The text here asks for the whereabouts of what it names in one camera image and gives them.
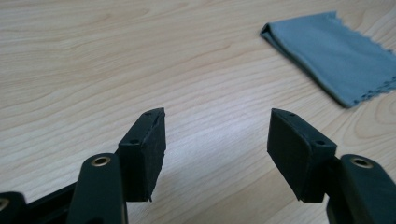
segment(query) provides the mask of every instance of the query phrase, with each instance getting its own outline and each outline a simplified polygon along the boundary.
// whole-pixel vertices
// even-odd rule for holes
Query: light wood surface
[[[259,31],[329,10],[396,50],[394,0],[1,1],[0,191],[31,202],[76,181],[163,106],[163,170],[153,203],[128,205],[130,223],[328,223],[325,203],[298,202],[268,156],[270,109],[395,180],[396,92],[344,109]]]

